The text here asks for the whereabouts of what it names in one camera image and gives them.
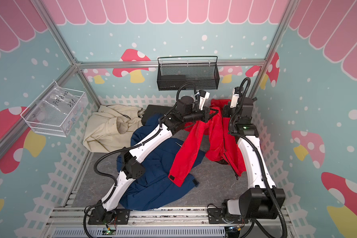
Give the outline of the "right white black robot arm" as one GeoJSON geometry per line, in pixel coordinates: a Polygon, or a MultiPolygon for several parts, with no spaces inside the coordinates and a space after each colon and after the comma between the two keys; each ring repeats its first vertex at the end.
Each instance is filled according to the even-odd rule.
{"type": "Polygon", "coordinates": [[[231,103],[223,110],[229,118],[228,133],[236,142],[244,159],[248,176],[248,190],[238,199],[227,199],[222,204],[222,218],[226,223],[237,219],[250,220],[251,226],[243,235],[247,237],[257,225],[268,237],[272,235],[261,225],[260,219],[276,219],[281,223],[281,237],[288,236],[288,228],[281,207],[286,199],[283,189],[277,188],[264,162],[260,148],[259,133],[252,123],[252,109],[255,98],[246,97],[251,79],[243,79],[234,89],[231,103]]]}

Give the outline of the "red jacket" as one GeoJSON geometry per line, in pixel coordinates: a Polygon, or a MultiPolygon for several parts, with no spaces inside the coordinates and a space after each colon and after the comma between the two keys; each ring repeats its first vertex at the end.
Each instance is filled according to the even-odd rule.
{"type": "Polygon", "coordinates": [[[246,171],[243,155],[236,140],[229,134],[230,118],[222,117],[222,110],[230,103],[230,99],[211,100],[211,108],[218,111],[210,121],[198,121],[189,130],[189,135],[176,154],[168,178],[181,187],[191,171],[202,143],[204,135],[209,136],[210,147],[205,156],[213,162],[226,162],[240,177],[246,171]]]}

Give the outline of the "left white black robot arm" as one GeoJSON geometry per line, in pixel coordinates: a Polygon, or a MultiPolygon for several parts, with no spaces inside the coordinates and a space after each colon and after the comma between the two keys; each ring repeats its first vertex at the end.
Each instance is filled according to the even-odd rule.
{"type": "Polygon", "coordinates": [[[194,96],[181,97],[177,94],[175,104],[158,119],[156,128],[139,143],[105,154],[95,162],[94,172],[112,179],[114,184],[101,200],[84,209],[83,225],[87,225],[88,218],[104,225],[113,222],[122,196],[129,186],[145,173],[142,162],[146,157],[161,143],[183,130],[186,123],[205,123],[217,115],[215,110],[205,106],[205,102],[210,97],[209,92],[197,90],[192,82],[183,84],[178,92],[188,88],[193,89],[194,96]],[[117,153],[122,159],[121,170],[117,177],[98,170],[100,162],[117,153]]]}

